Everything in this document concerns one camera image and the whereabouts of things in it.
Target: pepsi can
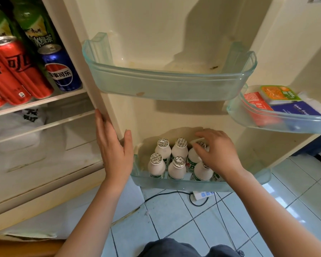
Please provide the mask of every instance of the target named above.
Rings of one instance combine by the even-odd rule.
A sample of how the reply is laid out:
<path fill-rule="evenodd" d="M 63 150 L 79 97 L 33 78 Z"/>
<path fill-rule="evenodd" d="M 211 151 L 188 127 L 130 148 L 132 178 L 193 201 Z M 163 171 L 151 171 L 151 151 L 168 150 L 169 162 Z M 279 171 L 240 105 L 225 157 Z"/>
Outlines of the pepsi can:
<path fill-rule="evenodd" d="M 70 92 L 81 87 L 80 77 L 69 55 L 60 45 L 44 45 L 38 49 L 38 53 L 42 55 L 46 70 L 61 91 Z"/>

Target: forearm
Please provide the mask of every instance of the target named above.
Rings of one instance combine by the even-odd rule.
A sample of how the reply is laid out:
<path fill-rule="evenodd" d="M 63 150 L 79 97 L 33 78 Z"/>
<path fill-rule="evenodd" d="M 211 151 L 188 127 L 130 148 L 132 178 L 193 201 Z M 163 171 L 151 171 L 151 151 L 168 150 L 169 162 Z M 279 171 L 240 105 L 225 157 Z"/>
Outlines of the forearm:
<path fill-rule="evenodd" d="M 247 172 L 234 173 L 228 184 L 274 256 L 321 256 L 321 242 L 309 233 Z"/>
<path fill-rule="evenodd" d="M 114 182 L 103 181 L 57 257 L 101 256 L 122 190 Z"/>

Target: left hand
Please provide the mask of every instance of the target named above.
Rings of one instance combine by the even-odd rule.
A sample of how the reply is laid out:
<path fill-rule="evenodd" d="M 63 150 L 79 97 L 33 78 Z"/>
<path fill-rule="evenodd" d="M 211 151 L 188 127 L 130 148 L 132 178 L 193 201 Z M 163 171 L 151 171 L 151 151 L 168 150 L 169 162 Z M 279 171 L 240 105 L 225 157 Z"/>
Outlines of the left hand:
<path fill-rule="evenodd" d="M 133 143 L 131 130 L 125 131 L 124 146 L 120 145 L 111 122 L 105 121 L 95 110 L 96 140 L 105 164 L 105 181 L 124 189 L 133 168 Z"/>

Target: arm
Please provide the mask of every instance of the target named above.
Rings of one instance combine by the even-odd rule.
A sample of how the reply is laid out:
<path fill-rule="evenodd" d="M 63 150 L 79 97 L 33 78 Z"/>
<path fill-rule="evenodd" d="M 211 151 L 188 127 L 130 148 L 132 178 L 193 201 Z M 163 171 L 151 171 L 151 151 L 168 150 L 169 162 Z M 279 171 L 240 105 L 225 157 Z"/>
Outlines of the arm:
<path fill-rule="evenodd" d="M 207 129 L 196 135 L 208 141 L 210 151 L 194 144 L 195 151 L 236 192 L 274 256 L 321 256 L 321 242 L 242 167 L 227 134 Z"/>
<path fill-rule="evenodd" d="M 133 167 L 131 131 L 126 131 L 124 147 L 112 124 L 104 123 L 96 109 L 96 138 L 105 164 L 106 178 L 92 203 L 56 257 L 100 257 L 113 220 L 115 208 Z"/>

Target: refrigerator door shelf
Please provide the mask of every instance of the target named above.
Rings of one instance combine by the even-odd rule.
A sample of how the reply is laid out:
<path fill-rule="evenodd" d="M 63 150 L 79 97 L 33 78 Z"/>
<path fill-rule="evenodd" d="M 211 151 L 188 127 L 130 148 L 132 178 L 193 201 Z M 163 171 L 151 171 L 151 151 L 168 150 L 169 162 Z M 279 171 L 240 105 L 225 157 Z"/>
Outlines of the refrigerator door shelf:
<path fill-rule="evenodd" d="M 248 170 L 259 169 L 260 162 L 255 162 Z M 165 178 L 150 177 L 150 174 L 146 170 L 142 170 L 138 156 L 134 156 L 132 179 L 137 186 L 162 188 L 168 190 L 186 190 L 186 191 L 212 191 L 212 192 L 233 192 L 231 187 L 224 181 L 192 181 L 189 180 L 191 173 L 186 173 L 184 179 L 174 180 L 167 179 L 168 173 L 165 174 Z M 254 176 L 262 185 L 268 183 L 271 180 L 271 169 L 263 168 L 256 172 Z"/>
<path fill-rule="evenodd" d="M 229 101 L 227 111 L 234 121 L 245 127 L 276 132 L 321 134 L 321 116 L 269 111 L 248 103 L 244 94 L 259 88 L 245 84 L 240 94 Z"/>
<path fill-rule="evenodd" d="M 168 63 L 158 69 L 116 66 L 106 33 L 86 40 L 83 55 L 98 88 L 106 93 L 157 100 L 224 101 L 235 98 L 257 66 L 253 51 L 232 42 L 224 63 Z M 124 63 L 124 66 L 136 66 Z"/>

